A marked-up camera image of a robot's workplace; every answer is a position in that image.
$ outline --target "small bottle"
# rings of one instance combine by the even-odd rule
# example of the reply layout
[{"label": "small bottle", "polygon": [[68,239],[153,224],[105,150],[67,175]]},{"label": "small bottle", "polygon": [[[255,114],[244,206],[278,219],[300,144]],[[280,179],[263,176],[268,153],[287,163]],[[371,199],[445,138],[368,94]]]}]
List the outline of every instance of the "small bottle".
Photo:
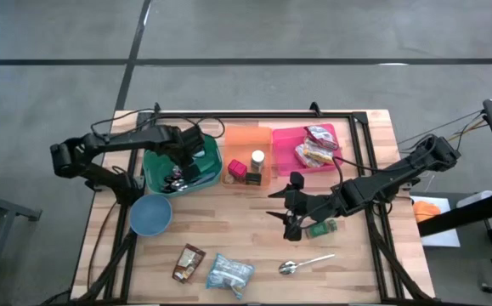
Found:
[{"label": "small bottle", "polygon": [[263,170],[264,164],[264,152],[261,150],[254,150],[252,153],[252,171],[254,173],[260,173]]},{"label": "small bottle", "polygon": [[308,237],[308,239],[313,239],[315,237],[319,237],[321,235],[327,235],[329,233],[332,233],[333,231],[336,231],[336,221],[334,219],[330,219],[327,221],[324,221],[320,224],[316,224],[310,228],[307,228],[304,230],[304,234]]}]

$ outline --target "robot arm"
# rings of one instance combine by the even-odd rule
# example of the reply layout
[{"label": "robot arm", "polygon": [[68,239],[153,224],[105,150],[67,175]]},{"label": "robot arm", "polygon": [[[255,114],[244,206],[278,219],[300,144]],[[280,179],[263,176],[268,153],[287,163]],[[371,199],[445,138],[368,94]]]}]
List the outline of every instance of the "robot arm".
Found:
[{"label": "robot arm", "polygon": [[331,187],[330,195],[307,195],[300,190],[304,177],[300,173],[291,174],[291,183],[280,192],[269,197],[284,197],[285,207],[291,214],[269,212],[283,220],[286,226],[284,239],[300,241],[300,223],[306,216],[316,222],[326,218],[351,216],[362,211],[373,201],[387,201],[398,192],[399,186],[424,171],[443,172],[452,168],[461,154],[454,150],[448,141],[434,135],[422,140],[406,158],[391,166],[380,169],[370,177],[349,179]]},{"label": "robot arm", "polygon": [[200,174],[193,163],[193,155],[204,147],[204,134],[194,125],[183,132],[178,127],[157,125],[145,130],[120,133],[102,137],[88,133],[81,138],[67,139],[50,148],[53,168],[57,176],[87,179],[86,186],[94,190],[95,185],[110,187],[121,204],[132,205],[141,196],[142,190],[136,186],[132,176],[127,173],[114,173],[92,163],[101,153],[121,150],[146,149],[157,155],[167,155],[182,169],[185,180]]}]

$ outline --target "candy package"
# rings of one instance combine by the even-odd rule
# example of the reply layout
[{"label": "candy package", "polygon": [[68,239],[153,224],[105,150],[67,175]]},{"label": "candy package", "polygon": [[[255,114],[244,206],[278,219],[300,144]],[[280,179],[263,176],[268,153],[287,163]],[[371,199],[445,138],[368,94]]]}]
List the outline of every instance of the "candy package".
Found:
[{"label": "candy package", "polygon": [[253,272],[255,267],[252,265],[229,260],[218,253],[208,274],[206,289],[229,288],[238,299],[242,299],[244,288]]},{"label": "candy package", "polygon": [[332,164],[332,149],[327,149],[315,143],[311,138],[304,140],[304,155],[318,162]]},{"label": "candy package", "polygon": [[189,243],[186,244],[174,267],[172,278],[180,283],[185,283],[205,256],[206,253],[198,247],[191,246]]},{"label": "candy package", "polygon": [[295,156],[306,167],[321,167],[324,165],[321,161],[304,155],[304,144],[300,144],[295,148]]},{"label": "candy package", "polygon": [[309,126],[305,127],[308,137],[310,137],[317,145],[326,149],[338,150],[338,144],[335,142],[332,134],[324,127]]}]

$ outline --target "plastic bag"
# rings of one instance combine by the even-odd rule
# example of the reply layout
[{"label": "plastic bag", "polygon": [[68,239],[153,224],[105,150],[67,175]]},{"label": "plastic bag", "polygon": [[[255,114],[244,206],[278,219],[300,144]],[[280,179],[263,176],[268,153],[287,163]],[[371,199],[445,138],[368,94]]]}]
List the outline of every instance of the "plastic bag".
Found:
[{"label": "plastic bag", "polygon": [[229,260],[218,253],[208,274],[206,289],[229,288],[238,299],[242,299],[244,288],[253,272],[254,266]]},{"label": "plastic bag", "polygon": [[321,167],[324,165],[323,162],[316,161],[315,159],[304,155],[304,144],[299,144],[295,148],[295,156],[306,167]]},{"label": "plastic bag", "polygon": [[332,138],[332,134],[324,127],[309,126],[306,127],[306,132],[317,145],[331,150],[338,150],[338,144]]},{"label": "plastic bag", "polygon": [[332,150],[317,145],[312,139],[308,137],[304,140],[304,155],[313,158],[318,162],[324,162],[327,164],[333,163]]}]

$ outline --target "pink tray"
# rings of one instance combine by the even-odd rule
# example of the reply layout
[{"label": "pink tray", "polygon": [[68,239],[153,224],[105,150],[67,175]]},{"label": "pink tray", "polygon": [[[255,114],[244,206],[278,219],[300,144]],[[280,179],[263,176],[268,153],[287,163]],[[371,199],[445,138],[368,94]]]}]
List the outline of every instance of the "pink tray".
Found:
[{"label": "pink tray", "polygon": [[[332,134],[334,140],[338,144],[338,138],[332,124],[320,124],[329,133]],[[295,148],[299,144],[304,143],[306,131],[304,127],[281,128],[272,131],[272,153],[275,159],[275,166],[278,169],[278,174],[281,176],[289,175],[296,171],[300,173],[314,173],[319,171],[331,171],[336,169],[334,165],[325,164],[317,168],[305,167],[295,156]],[[334,150],[334,156],[342,157],[340,149]]]}]

